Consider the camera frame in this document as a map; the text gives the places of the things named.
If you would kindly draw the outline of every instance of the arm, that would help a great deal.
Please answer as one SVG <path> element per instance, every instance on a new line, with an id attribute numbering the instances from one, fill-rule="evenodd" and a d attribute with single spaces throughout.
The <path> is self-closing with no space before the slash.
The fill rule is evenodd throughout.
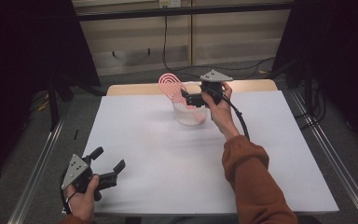
<path id="1" fill-rule="evenodd" d="M 72 214 L 67 216 L 61 224 L 90 224 L 94 219 L 94 191 L 97 189 L 100 177 L 92 177 L 87 187 L 86 193 L 76 193 L 76 188 L 72 185 L 66 189 L 66 195 L 71 197 L 69 204 Z"/>
<path id="2" fill-rule="evenodd" d="M 232 89 L 223 83 L 226 96 Z M 204 92 L 214 123 L 227 139 L 223 167 L 227 181 L 235 192 L 240 223 L 297 223 L 296 215 L 287 206 L 283 193 L 268 171 L 269 156 L 264 148 L 240 135 L 231 116 L 230 106 L 222 101 L 215 105 Z"/>

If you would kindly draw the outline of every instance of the clear plastic container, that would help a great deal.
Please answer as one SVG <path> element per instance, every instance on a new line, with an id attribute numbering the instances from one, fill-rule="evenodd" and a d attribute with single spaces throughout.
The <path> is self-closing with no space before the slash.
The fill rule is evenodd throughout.
<path id="1" fill-rule="evenodd" d="M 207 108 L 205 106 L 191 106 L 192 108 L 188 108 L 188 106 L 176 102 L 172 102 L 172 105 L 175 119 L 181 124 L 195 126 L 201 124 L 206 119 Z"/>

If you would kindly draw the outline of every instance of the gray carpet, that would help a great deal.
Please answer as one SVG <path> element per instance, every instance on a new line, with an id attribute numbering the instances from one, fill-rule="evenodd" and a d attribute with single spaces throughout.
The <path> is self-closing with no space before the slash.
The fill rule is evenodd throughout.
<path id="1" fill-rule="evenodd" d="M 244 67 L 254 63 L 222 63 L 218 65 L 233 68 Z M 268 61 L 261 64 L 259 69 L 268 70 L 271 65 L 272 61 Z M 210 68 L 192 68 L 182 72 L 203 75 L 210 70 Z M 98 89 L 106 91 L 110 85 L 114 84 L 157 82 L 159 76 L 165 72 L 166 70 L 159 70 L 101 77 L 102 86 Z M 244 79 L 250 76 L 254 70 L 222 72 L 235 79 Z M 264 76 L 256 73 L 252 78 L 262 78 Z M 187 75 L 181 75 L 179 78 L 183 81 L 194 80 L 193 77 Z M 293 113 L 295 115 L 300 114 L 291 96 L 291 92 L 286 89 L 284 76 L 278 77 L 275 81 L 279 89 L 283 91 Z M 59 179 L 62 169 L 74 152 L 82 154 L 101 101 L 101 97 L 90 95 L 78 88 L 73 88 L 73 92 L 75 93 L 75 98 L 71 103 L 59 101 L 61 111 L 69 106 L 68 116 L 64 121 L 60 136 L 47 161 L 46 170 L 41 177 L 40 184 L 23 223 L 57 223 L 64 217 L 61 213 L 62 205 L 59 195 Z M 347 128 L 345 117 L 339 113 L 339 110 L 328 99 L 326 109 L 326 116 L 321 122 L 321 126 L 337 150 L 340 158 L 344 161 L 348 171 L 358 183 L 358 133 Z M 305 121 L 299 119 L 298 124 L 301 127 L 305 124 Z M 6 223 L 9 220 L 39 158 L 41 149 L 46 143 L 49 135 L 49 125 L 50 116 L 48 107 L 42 111 L 34 111 L 16 147 L 6 159 L 0 178 L 0 223 Z M 310 129 L 305 129 L 303 134 L 340 209 L 338 213 L 318 215 L 316 217 L 324 224 L 358 223 L 358 210 L 321 150 L 319 143 Z M 124 223 L 125 218 L 97 217 L 96 221 L 101 224 L 118 224 Z"/>

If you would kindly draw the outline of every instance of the brown sleeve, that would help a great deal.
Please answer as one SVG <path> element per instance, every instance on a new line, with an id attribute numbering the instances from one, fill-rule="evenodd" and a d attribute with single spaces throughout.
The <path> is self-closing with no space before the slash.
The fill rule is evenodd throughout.
<path id="1" fill-rule="evenodd" d="M 72 214 L 67 216 L 60 224 L 90 224 L 87 221 L 83 221 L 82 219 L 73 216 Z"/>
<path id="2" fill-rule="evenodd" d="M 238 135 L 225 143 L 222 162 L 235 192 L 240 223 L 297 223 L 268 171 L 269 156 L 264 148 Z"/>

